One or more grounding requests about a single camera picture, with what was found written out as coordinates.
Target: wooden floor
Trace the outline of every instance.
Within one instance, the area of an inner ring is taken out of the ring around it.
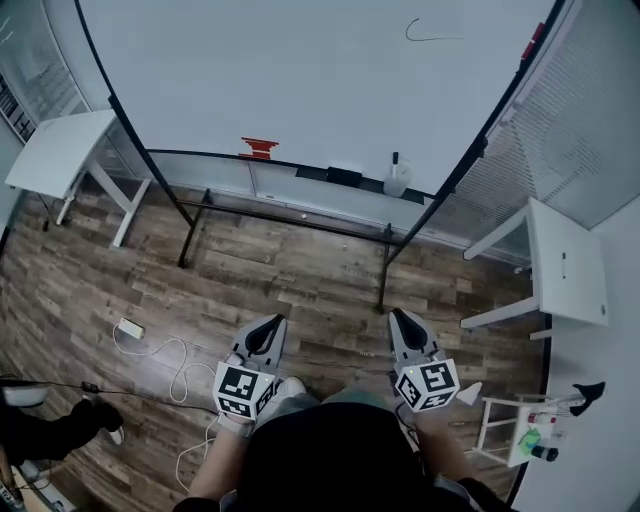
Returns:
[[[240,326],[282,313],[289,319],[283,374],[299,376],[318,397],[357,384],[391,399],[386,317],[373,310],[379,244],[207,212],[189,253],[191,266],[180,270],[175,263],[187,226],[159,189],[150,188],[124,247],[116,249],[110,244],[121,217],[109,197],[89,187],[68,224],[45,233],[44,209],[28,196],[0,260],[3,373],[84,380],[168,400],[182,348],[173,343],[147,358],[121,354],[112,341],[120,317],[147,329],[144,341],[126,344],[129,350],[177,336],[191,343],[188,362],[215,367]],[[529,287],[528,278],[509,266],[482,258],[465,262],[453,249],[413,243],[389,268],[386,306],[410,309],[434,327],[463,386],[482,381],[486,395],[537,392],[541,345],[529,342],[527,333],[538,329],[538,317],[473,331],[459,327],[465,316],[524,298]],[[190,370],[186,403],[213,408],[211,380],[206,369]],[[182,381],[174,392],[184,393]],[[80,395],[55,388],[38,414],[66,414]],[[125,418],[126,443],[92,441],[68,458],[54,485],[77,500],[91,497],[105,510],[170,510],[184,496],[174,477],[176,456],[202,442],[213,416],[135,396],[108,399]],[[475,443],[481,413],[481,407],[455,404],[453,427],[465,449]],[[184,457],[184,481],[201,456]],[[470,457],[481,479],[505,497],[514,470]]]

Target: fiducial marker cube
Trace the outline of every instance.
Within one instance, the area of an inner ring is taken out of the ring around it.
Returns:
[[[402,368],[396,389],[413,412],[444,407],[460,390],[453,359]]]
[[[275,377],[243,366],[218,363],[213,399],[219,411],[256,420],[275,395]]]

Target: person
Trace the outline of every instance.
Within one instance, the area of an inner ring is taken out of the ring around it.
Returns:
[[[25,460],[63,460],[69,452],[91,441],[104,428],[115,444],[124,441],[123,420],[113,405],[97,396],[83,396],[71,414],[47,421],[8,406],[0,387],[0,476],[17,496],[11,466]]]
[[[320,403],[288,378],[272,401],[277,409],[255,430],[244,418],[219,418],[174,512],[511,510],[476,480],[448,407],[415,414],[417,456],[377,395],[346,389]]]

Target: green object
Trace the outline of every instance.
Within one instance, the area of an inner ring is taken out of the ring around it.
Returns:
[[[540,432],[538,432],[537,428],[530,428],[525,435],[522,436],[522,439],[518,443],[518,447],[523,455],[531,455],[531,450],[533,450],[536,445],[540,442],[542,436]]]

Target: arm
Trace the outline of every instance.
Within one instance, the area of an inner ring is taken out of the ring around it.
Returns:
[[[220,502],[238,488],[248,439],[221,428],[189,489],[190,498]]]
[[[420,453],[431,474],[441,474],[459,482],[475,478],[460,443],[449,428],[448,407],[415,415],[416,432],[420,441]]]
[[[7,458],[7,454],[4,451],[4,446],[0,444],[0,477],[2,479],[2,483],[4,486],[11,491],[12,494],[15,494],[16,482],[13,479],[13,472],[11,471],[11,466],[9,465],[9,459]]]

